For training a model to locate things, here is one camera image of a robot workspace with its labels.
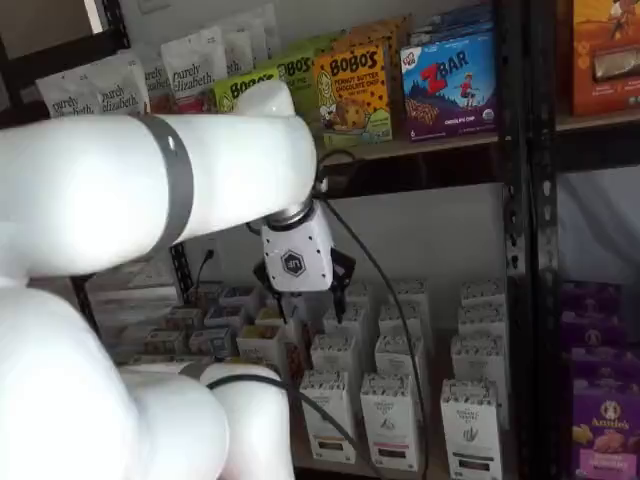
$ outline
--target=wooden shelf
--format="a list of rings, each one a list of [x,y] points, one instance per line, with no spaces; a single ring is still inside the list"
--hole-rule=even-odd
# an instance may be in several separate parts
[[[496,143],[497,141],[498,135],[496,133],[478,133],[473,135],[463,135],[460,137],[425,140],[422,142],[411,142],[406,139],[398,139],[390,142],[348,147],[345,150],[349,150],[358,159],[374,160],[377,158],[399,157],[402,155],[414,155],[438,150],[464,148],[472,145]],[[317,145],[317,149],[319,156],[322,156],[329,151],[322,143]],[[345,155],[336,155],[335,158],[328,159],[325,165],[337,165],[349,163],[350,161],[350,158]]]

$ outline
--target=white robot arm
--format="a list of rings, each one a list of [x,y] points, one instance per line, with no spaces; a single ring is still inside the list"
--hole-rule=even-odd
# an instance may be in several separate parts
[[[271,284],[329,288],[333,242],[309,200],[308,128],[279,82],[246,92],[238,113],[0,131],[3,480],[293,478],[286,394],[238,383],[212,395],[170,365],[118,372],[75,310],[25,288],[29,277],[103,270],[263,217]],[[316,257],[304,268],[287,265],[307,251]],[[246,369],[273,375],[213,365],[201,380]]]

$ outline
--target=black cable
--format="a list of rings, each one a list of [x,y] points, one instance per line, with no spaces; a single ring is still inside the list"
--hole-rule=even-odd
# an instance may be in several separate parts
[[[324,203],[327,209],[331,212],[331,214],[336,218],[336,220],[342,225],[342,227],[347,231],[347,233],[353,238],[353,240],[358,244],[362,253],[369,259],[374,268],[378,271],[378,274],[382,278],[385,286],[389,290],[389,293],[393,296],[393,301],[398,307],[398,312],[400,313],[400,320],[402,321],[402,328],[404,330],[404,336],[407,340],[407,346],[409,347],[409,356],[411,357],[411,368],[413,369],[413,376],[415,378],[416,387],[418,390],[418,402],[420,403],[420,410],[422,410],[422,418],[424,422],[424,443],[425,443],[425,467],[424,467],[424,475],[426,478],[427,470],[429,469],[429,435],[427,428],[427,411],[425,409],[424,397],[422,396],[422,385],[420,384],[420,377],[418,377],[418,365],[416,364],[416,356],[415,351],[413,349],[413,343],[411,342],[411,332],[409,332],[409,325],[407,324],[407,319],[404,315],[404,310],[402,309],[402,305],[400,304],[400,300],[398,299],[398,295],[396,294],[393,285],[391,284],[391,280],[384,273],[382,267],[375,259],[371,251],[367,248],[367,246],[360,240],[360,237],[353,231],[351,226],[347,223],[347,221],[338,213],[335,207],[327,200],[324,196],[318,196],[318,199]]]
[[[222,377],[218,380],[214,380],[210,384],[207,385],[209,390],[215,390],[216,388],[220,388],[224,385],[228,385],[230,383],[236,382],[258,382],[264,383],[267,385],[271,385],[273,387],[277,387],[281,390],[284,390],[291,396],[295,396],[306,403],[309,407],[311,407],[325,422],[329,422],[333,428],[335,428],[340,435],[344,437],[344,439],[353,447],[355,452],[358,454],[360,458],[367,462],[367,465],[371,469],[371,471],[378,476],[381,480],[387,480],[380,469],[376,466],[375,463],[371,460],[371,457],[368,455],[368,452],[361,448],[361,445],[351,436],[349,432],[340,425],[340,423],[333,418],[331,415],[327,413],[327,411],[318,405],[314,400],[309,398],[304,393],[297,390],[295,387],[286,384],[282,380],[275,380],[271,377],[263,377],[262,375],[252,375],[252,374],[241,374],[241,375],[229,375],[228,377]]]
[[[204,258],[202,259],[202,263],[200,263],[200,268],[198,268],[198,275],[196,276],[196,286],[193,290],[193,303],[196,304],[198,302],[198,290],[200,290],[200,277],[202,276],[202,269],[207,264],[209,260],[213,258],[215,252],[212,248],[208,249],[204,254]]]

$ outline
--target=purple box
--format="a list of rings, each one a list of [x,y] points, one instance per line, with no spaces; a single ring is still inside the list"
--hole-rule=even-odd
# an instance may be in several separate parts
[[[582,316],[563,312],[560,337],[565,348],[618,347],[626,344],[627,331],[616,315]]]
[[[574,380],[571,473],[635,480],[640,452],[640,389],[613,380]]]
[[[588,380],[610,378],[635,382],[640,379],[640,351],[611,347],[572,348],[571,375]]]
[[[612,283],[564,282],[560,287],[562,311],[583,315],[620,313],[622,288]]]

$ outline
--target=gray band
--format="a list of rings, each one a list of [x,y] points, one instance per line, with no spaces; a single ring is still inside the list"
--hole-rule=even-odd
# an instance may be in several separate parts
[[[207,368],[213,365],[214,362],[193,362],[188,365],[185,365],[180,372],[180,375],[184,375],[189,378],[193,378],[194,380],[200,381],[200,377],[205,372]]]
[[[167,170],[169,208],[164,230],[150,252],[165,251],[182,235],[193,207],[193,170],[180,135],[165,120],[154,115],[134,116],[156,140]]]

